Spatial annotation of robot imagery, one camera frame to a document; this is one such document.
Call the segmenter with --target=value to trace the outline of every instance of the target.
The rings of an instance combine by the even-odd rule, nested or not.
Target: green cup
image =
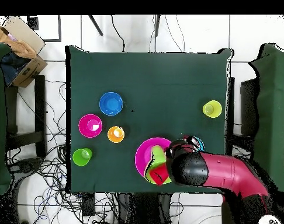
[[[74,163],[78,166],[85,166],[92,157],[92,151],[88,148],[78,149],[72,155]]]

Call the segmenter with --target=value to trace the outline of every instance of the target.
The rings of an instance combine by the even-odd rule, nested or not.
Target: floor
[[[43,39],[58,38],[57,16],[38,16],[40,30],[37,31]],[[47,42],[39,56],[47,61],[48,66],[42,71],[46,76],[47,92],[47,126],[48,139],[51,133],[58,133],[57,122],[65,112],[65,45],[74,45],[89,52],[121,52],[122,41],[112,26],[110,16],[94,16],[104,35],[101,37],[88,16],[61,16],[61,42]],[[114,24],[119,34],[124,38],[126,52],[154,52],[154,39],[150,44],[154,30],[153,15],[115,15]],[[276,43],[284,49],[284,15],[167,15],[161,17],[157,37],[156,52],[183,50],[181,27],[185,39],[187,53],[216,53],[222,48],[234,50],[231,60],[231,76],[235,77],[234,132],[240,133],[240,85],[242,81],[255,77],[253,69],[247,64],[256,59],[258,50],[263,43]],[[25,102],[34,108],[34,83],[27,88],[19,89]],[[18,98],[18,131],[20,133],[34,131],[34,114],[20,97]],[[60,118],[60,127],[66,127],[65,114]],[[57,144],[64,144],[64,135],[56,136]],[[55,146],[54,139],[47,143],[48,149]],[[22,148],[16,156],[24,159],[36,156],[34,146]],[[50,153],[49,159],[56,153]],[[81,224],[75,214],[82,219],[81,212],[75,214],[62,208],[55,200],[43,202],[47,197],[48,185],[38,174],[25,179],[20,187],[18,204],[21,220],[30,224]],[[104,194],[96,194],[96,211],[110,210],[108,199]],[[78,204],[81,199],[73,197],[70,202]],[[221,224],[221,202],[219,194],[174,194],[172,196],[170,215],[172,224]],[[112,221],[113,214],[107,213],[106,220]],[[92,224],[94,216],[84,217],[85,224]]]

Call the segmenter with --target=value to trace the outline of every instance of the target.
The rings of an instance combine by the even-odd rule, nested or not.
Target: magenta bowl
[[[102,131],[102,120],[94,114],[87,114],[79,120],[78,126],[84,137],[94,138]]]

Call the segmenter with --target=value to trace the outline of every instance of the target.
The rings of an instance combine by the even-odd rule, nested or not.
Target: table
[[[208,152],[224,154],[226,68],[231,50],[219,54],[88,53],[73,46],[65,50],[67,83],[70,81],[67,97],[71,98],[67,106],[68,152],[70,157],[79,148],[93,152],[86,166],[67,159],[67,183],[71,183],[72,193],[220,193],[174,183],[150,184],[137,172],[134,157],[148,138],[173,141],[183,135],[195,135]],[[111,91],[124,101],[123,110],[116,116],[106,116],[99,109],[99,99]],[[202,106],[212,99],[223,107],[222,114],[214,119],[202,113]],[[78,121],[86,114],[96,114],[103,122],[103,131],[96,138],[85,138],[78,131]],[[108,129],[114,125],[125,131],[119,144],[107,138]]]

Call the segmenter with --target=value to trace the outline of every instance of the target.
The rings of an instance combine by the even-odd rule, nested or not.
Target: orange cup
[[[124,131],[121,127],[113,126],[108,130],[108,138],[114,144],[118,144],[124,138]]]

